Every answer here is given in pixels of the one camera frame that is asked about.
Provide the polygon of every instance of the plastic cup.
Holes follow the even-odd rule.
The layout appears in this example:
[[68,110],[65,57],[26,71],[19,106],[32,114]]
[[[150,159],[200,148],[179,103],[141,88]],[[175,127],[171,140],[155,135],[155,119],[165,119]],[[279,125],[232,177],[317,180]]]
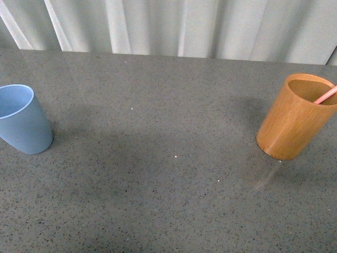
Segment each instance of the plastic cup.
[[0,137],[26,154],[41,153],[51,145],[48,119],[32,88],[0,87]]

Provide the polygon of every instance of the table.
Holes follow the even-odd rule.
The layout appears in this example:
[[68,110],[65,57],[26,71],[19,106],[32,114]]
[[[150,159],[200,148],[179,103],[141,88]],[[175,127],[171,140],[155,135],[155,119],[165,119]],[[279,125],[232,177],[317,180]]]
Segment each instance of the table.
[[337,117],[292,161],[256,133],[284,79],[336,66],[0,50],[54,141],[0,140],[0,251],[334,252]]

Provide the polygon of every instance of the straw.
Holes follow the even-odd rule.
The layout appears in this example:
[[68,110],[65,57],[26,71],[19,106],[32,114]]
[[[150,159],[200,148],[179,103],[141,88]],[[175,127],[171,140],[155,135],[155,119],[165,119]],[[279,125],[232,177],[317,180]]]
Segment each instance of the straw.
[[320,104],[320,103],[322,103],[324,100],[328,99],[329,97],[331,97],[336,92],[337,92],[337,86],[335,86],[334,88],[332,88],[331,90],[329,90],[328,92],[326,92],[323,96],[321,96],[319,99],[317,99],[314,102],[314,104]]

